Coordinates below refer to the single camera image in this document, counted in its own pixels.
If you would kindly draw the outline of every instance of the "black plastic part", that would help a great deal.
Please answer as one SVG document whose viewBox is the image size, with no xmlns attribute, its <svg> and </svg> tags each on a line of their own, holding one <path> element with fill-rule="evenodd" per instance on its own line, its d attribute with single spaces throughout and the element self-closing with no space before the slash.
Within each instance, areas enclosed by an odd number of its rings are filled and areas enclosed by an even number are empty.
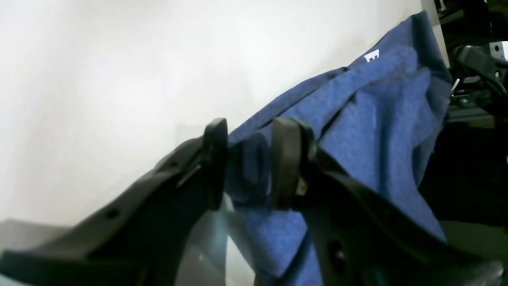
<svg viewBox="0 0 508 286">
<path fill-rule="evenodd" d="M 283 120 L 273 131 L 300 133 L 305 158 L 302 192 L 294 184 L 279 189 L 285 206 L 300 211 L 314 242 L 324 285 L 477 285 L 494 286 L 503 274 L 501 262 L 463 253 L 436 240 L 358 181 L 313 140 L 312 130 Z M 275 136 L 274 140 L 287 137 Z M 273 142 L 287 146 L 289 142 Z M 274 161 L 294 156 L 274 154 Z M 277 181 L 281 173 L 273 173 Z"/>
<path fill-rule="evenodd" d="M 208 209 L 216 211 L 220 208 L 228 161 L 228 123 L 226 119 L 215 119 L 205 129 L 203 135 L 203 158 L 201 168 L 206 181 L 206 200 Z"/>
<path fill-rule="evenodd" d="M 481 80 L 460 82 L 451 104 L 459 108 L 477 106 L 494 117 L 508 118 L 508 93 L 504 87 L 508 64 L 494 59 L 475 46 L 459 47 L 452 55 L 455 77 L 465 79 L 479 76 Z"/>
<path fill-rule="evenodd" d="M 35 286 L 173 285 L 191 228 L 220 206 L 227 136 L 215 120 L 69 233 L 5 251 L 0 273 Z"/>
<path fill-rule="evenodd" d="M 275 206 L 285 210 L 293 205 L 300 179 L 300 126 L 289 118 L 275 118 L 272 124 L 272 191 Z"/>
</svg>

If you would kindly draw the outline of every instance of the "blue fabric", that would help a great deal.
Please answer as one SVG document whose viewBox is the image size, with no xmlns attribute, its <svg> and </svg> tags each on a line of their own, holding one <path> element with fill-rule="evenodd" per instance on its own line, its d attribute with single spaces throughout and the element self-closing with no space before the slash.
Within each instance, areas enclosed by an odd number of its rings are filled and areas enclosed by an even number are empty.
<svg viewBox="0 0 508 286">
<path fill-rule="evenodd" d="M 277 116 L 307 122 L 352 177 L 446 241 L 417 190 L 452 80 L 426 13 L 399 24 L 365 55 L 302 82 L 230 134 L 225 188 L 266 285 L 322 284 L 302 216 L 271 208 L 269 142 Z"/>
</svg>

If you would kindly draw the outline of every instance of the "blue towel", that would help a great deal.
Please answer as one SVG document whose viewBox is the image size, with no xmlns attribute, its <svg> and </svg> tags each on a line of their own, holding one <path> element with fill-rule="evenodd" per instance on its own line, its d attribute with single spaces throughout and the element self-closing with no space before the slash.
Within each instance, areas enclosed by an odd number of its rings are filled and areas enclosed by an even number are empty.
<svg viewBox="0 0 508 286">
<path fill-rule="evenodd" d="M 271 120 L 307 122 L 319 145 L 352 177 L 446 241 L 417 187 L 446 113 L 451 81 L 422 12 L 347 68 L 300 83 L 230 134 L 225 191 L 266 285 L 322 284 L 302 216 L 272 209 Z"/>
</svg>

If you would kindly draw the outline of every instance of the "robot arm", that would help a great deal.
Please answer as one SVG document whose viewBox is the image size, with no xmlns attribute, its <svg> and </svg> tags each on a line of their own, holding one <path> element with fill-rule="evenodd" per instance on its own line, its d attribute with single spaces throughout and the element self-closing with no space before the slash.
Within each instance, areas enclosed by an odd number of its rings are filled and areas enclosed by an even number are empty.
<svg viewBox="0 0 508 286">
<path fill-rule="evenodd" d="M 275 207 L 300 211 L 324 285 L 498 285 L 501 262 L 455 250 L 351 178 L 305 123 L 273 121 Z M 36 286 L 173 285 L 187 236 L 220 207 L 226 120 L 184 142 L 59 239 L 6 251 L 0 273 Z"/>
</svg>

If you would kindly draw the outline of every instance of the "screw hole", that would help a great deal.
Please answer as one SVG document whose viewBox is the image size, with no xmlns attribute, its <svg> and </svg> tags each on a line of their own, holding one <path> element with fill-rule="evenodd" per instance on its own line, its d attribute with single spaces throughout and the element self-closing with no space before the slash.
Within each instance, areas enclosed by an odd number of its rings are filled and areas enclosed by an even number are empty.
<svg viewBox="0 0 508 286">
<path fill-rule="evenodd" d="M 106 218 L 107 219 L 114 219 L 116 217 L 118 217 L 120 215 L 120 211 L 118 211 L 117 209 L 113 209 L 113 210 L 110 210 L 106 213 Z"/>
<path fill-rule="evenodd" d="M 334 240 L 330 243 L 329 249 L 333 268 L 339 274 L 343 274 L 346 271 L 346 255 L 342 243 L 338 240 Z"/>
</svg>

